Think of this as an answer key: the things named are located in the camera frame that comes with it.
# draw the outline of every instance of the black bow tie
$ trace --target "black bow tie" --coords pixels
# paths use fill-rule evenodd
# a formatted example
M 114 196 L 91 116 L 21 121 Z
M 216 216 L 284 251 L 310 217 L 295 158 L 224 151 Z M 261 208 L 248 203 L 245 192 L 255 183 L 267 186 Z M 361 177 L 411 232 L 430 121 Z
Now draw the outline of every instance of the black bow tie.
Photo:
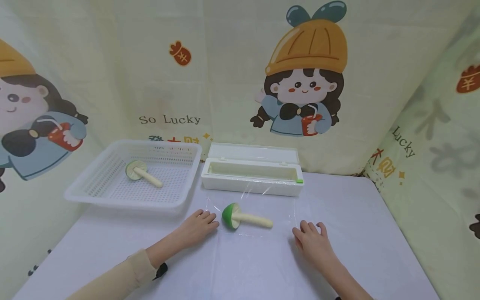
M 315 114 L 315 110 L 309 105 L 315 106 L 315 108 L 318 109 L 318 105 L 316 105 L 315 103 L 309 103 L 302 106 L 301 108 L 293 103 L 285 103 L 280 109 L 280 118 L 282 120 L 290 120 L 293 119 L 295 116 L 301 116 L 302 118 L 311 116 Z
M 30 155 L 36 147 L 36 139 L 48 136 L 57 126 L 53 122 L 37 122 L 42 119 L 54 119 L 42 116 L 36 119 L 30 129 L 19 129 L 7 133 L 1 139 L 1 144 L 10 154 L 18 157 Z

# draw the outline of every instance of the box lid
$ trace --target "box lid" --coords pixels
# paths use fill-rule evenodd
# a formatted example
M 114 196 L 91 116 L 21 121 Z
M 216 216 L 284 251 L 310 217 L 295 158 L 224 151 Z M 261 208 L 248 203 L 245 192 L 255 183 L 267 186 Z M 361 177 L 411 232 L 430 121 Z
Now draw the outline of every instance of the box lid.
M 208 157 L 299 164 L 299 156 L 295 148 L 212 143 Z

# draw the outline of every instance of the mushroom stem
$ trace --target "mushroom stem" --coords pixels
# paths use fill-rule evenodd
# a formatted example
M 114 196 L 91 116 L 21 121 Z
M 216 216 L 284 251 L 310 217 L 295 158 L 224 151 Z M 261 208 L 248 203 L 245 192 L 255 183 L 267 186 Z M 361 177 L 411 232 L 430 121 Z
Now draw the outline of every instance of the mushroom stem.
M 249 214 L 233 213 L 232 220 L 252 223 L 267 228 L 273 227 L 273 222 L 271 220 Z
M 158 180 L 157 178 L 153 177 L 152 175 L 148 174 L 147 172 L 143 171 L 140 168 L 133 168 L 133 171 L 137 173 L 138 175 L 142 176 L 145 178 L 149 183 L 155 185 L 158 188 L 163 187 L 163 182 Z

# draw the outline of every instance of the orange money bag icon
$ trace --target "orange money bag icon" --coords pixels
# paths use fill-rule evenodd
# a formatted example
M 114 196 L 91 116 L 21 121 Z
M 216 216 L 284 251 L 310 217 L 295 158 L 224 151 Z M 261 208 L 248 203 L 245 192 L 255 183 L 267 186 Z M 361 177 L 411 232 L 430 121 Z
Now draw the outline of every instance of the orange money bag icon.
M 192 60 L 192 54 L 187 48 L 182 46 L 180 41 L 170 44 L 170 55 L 173 56 L 180 66 L 186 66 Z
M 456 91 L 460 94 L 470 93 L 480 88 L 480 65 L 469 66 L 462 72 L 460 81 L 456 85 Z

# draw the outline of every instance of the orange knit hat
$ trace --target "orange knit hat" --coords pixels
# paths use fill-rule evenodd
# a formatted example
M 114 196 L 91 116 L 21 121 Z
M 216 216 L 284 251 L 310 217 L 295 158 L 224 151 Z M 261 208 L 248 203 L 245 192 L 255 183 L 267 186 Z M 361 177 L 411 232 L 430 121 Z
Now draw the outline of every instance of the orange knit hat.
M 35 73 L 32 64 L 22 54 L 0 39 L 0 78 Z
M 342 73 L 347 65 L 347 40 L 329 20 L 311 20 L 290 30 L 278 43 L 265 68 L 269 76 L 294 69 Z

